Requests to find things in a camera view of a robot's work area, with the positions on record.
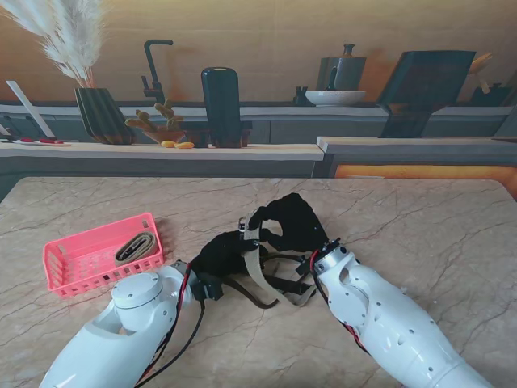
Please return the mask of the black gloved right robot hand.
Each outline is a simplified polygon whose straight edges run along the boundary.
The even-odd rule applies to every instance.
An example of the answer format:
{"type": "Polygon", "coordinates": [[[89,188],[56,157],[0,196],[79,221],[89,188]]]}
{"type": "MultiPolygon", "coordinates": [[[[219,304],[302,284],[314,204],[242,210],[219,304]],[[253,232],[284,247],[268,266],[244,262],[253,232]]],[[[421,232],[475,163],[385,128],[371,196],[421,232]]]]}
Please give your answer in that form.
{"type": "Polygon", "coordinates": [[[248,230],[256,229],[260,229],[261,242],[277,251],[315,251],[329,242],[313,208],[298,193],[290,193],[259,207],[248,222],[248,230]],[[277,221],[282,234],[263,228],[265,221],[277,221]]]}

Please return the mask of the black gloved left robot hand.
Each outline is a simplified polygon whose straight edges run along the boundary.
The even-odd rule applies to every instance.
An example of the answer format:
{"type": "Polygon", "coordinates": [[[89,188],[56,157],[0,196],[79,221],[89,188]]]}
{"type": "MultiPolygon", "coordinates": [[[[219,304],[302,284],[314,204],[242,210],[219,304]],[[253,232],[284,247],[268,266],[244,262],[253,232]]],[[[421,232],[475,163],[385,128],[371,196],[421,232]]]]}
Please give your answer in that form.
{"type": "Polygon", "coordinates": [[[202,248],[191,261],[191,270],[196,275],[207,273],[218,278],[248,274],[244,254],[249,251],[258,251],[260,255],[267,253],[258,240],[242,239],[238,230],[224,232],[202,248]]]}

